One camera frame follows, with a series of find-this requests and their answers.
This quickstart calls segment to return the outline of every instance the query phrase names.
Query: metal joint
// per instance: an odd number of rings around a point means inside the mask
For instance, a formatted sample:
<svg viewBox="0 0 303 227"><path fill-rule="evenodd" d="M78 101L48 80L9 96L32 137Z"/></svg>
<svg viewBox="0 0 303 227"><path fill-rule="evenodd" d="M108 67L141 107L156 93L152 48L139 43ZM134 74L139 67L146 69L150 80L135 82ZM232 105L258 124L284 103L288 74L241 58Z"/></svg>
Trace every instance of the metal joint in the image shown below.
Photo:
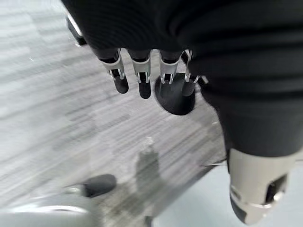
<svg viewBox="0 0 303 227"><path fill-rule="evenodd" d="M121 58L120 50L118 50L118 60L114 63L106 63L102 61L102 64L106 68L107 73L112 77L113 80L116 80L113 70L118 70L120 79L123 80L125 77L123 61Z"/></svg>
<svg viewBox="0 0 303 227"><path fill-rule="evenodd" d="M151 58L149 57L148 60L143 62L133 61L134 66L134 73L138 79L138 83L142 83L140 78L140 73L145 73L145 83L150 82L150 75L151 75Z"/></svg>
<svg viewBox="0 0 303 227"><path fill-rule="evenodd" d="M176 75L178 63L179 60L172 64L165 63L160 57L160 78L162 84L165 83L165 74L170 74L169 84L172 84Z"/></svg>

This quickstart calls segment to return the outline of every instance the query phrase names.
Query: floor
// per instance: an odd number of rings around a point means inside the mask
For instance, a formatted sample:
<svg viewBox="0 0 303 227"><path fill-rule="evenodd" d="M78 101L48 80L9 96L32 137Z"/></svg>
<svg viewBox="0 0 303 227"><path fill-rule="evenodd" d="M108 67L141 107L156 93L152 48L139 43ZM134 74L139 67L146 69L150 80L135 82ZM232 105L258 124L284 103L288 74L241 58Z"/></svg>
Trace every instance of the floor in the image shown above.
<svg viewBox="0 0 303 227"><path fill-rule="evenodd" d="M89 47L74 45L58 0L2 1L0 53L0 206L110 173L117 188L95 199L101 224L143 226L224 156L198 89L193 112L169 114L154 94L140 98L122 50L130 89L119 94ZM153 51L152 83L158 75Z"/></svg>

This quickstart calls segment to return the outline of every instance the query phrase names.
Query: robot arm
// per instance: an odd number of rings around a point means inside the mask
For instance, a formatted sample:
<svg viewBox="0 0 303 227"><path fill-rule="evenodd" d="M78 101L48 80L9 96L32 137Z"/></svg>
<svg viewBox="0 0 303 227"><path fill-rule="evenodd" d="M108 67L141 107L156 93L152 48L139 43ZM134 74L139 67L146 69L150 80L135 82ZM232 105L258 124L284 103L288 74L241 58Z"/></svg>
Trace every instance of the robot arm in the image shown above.
<svg viewBox="0 0 303 227"><path fill-rule="evenodd" d="M164 99L182 51L191 50L182 95L198 83L219 116L232 208L246 224L265 216L303 146L303 2L62 2L120 93L128 84L119 48L130 53L143 98L151 93L149 52L160 50Z"/></svg>

